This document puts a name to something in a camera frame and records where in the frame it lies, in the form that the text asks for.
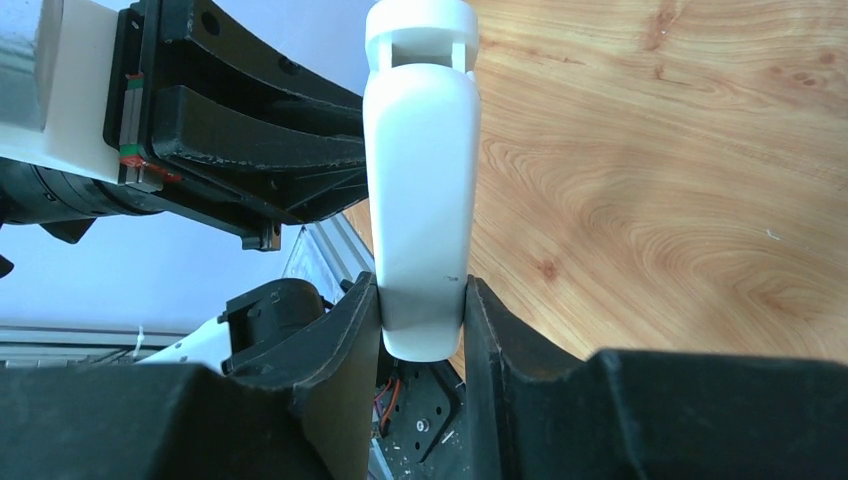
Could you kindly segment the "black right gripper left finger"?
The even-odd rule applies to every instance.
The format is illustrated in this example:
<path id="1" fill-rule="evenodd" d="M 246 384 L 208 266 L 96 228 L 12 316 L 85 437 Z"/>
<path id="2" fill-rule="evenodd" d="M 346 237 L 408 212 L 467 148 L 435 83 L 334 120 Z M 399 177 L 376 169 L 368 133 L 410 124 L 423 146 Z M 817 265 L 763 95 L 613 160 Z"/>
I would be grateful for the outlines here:
<path id="1" fill-rule="evenodd" d="M 321 317 L 192 362 L 1 372 L 5 479 L 362 479 L 380 351 L 376 280 Z"/>

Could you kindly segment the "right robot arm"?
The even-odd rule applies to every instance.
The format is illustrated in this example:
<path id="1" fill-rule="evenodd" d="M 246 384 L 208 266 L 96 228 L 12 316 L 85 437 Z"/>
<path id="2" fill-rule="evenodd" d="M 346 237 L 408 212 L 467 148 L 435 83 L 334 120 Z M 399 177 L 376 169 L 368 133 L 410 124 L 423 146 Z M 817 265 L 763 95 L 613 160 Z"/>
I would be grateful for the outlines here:
<path id="1" fill-rule="evenodd" d="M 228 302 L 230 355 L 1 373 L 5 479 L 361 479 L 391 370 L 372 275 L 335 304 L 299 279 Z M 475 479 L 843 479 L 847 368 L 827 361 L 601 350 L 581 360 L 481 279 L 465 300 L 463 402 L 429 400 L 421 451 L 456 417 Z"/>

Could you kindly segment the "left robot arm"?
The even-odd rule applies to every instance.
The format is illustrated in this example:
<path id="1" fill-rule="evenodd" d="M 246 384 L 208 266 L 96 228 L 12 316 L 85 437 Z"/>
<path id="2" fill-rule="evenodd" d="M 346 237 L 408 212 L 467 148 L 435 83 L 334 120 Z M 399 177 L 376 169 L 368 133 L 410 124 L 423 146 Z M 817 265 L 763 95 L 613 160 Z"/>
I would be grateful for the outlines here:
<path id="1" fill-rule="evenodd" d="M 361 107 L 212 1 L 5 1 L 1 222 L 170 212 L 276 251 L 366 197 Z"/>

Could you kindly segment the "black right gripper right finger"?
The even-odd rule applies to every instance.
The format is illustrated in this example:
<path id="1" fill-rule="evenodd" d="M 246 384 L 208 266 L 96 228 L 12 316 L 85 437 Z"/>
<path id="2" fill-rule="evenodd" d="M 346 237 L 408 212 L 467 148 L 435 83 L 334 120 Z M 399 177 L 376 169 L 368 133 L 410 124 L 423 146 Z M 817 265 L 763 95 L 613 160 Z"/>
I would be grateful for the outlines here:
<path id="1" fill-rule="evenodd" d="M 470 277 L 466 408 L 476 479 L 843 479 L 847 368 L 602 349 L 586 360 Z"/>

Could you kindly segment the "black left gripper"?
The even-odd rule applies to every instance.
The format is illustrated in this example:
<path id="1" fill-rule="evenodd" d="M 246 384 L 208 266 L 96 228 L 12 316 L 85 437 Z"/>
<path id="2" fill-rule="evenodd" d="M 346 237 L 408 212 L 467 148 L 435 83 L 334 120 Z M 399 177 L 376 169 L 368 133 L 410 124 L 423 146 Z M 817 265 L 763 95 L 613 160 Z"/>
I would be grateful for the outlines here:
<path id="1" fill-rule="evenodd" d="M 124 165 L 162 179 L 162 209 L 251 250 L 367 197 L 362 98 L 212 1 L 119 12 L 103 137 Z"/>

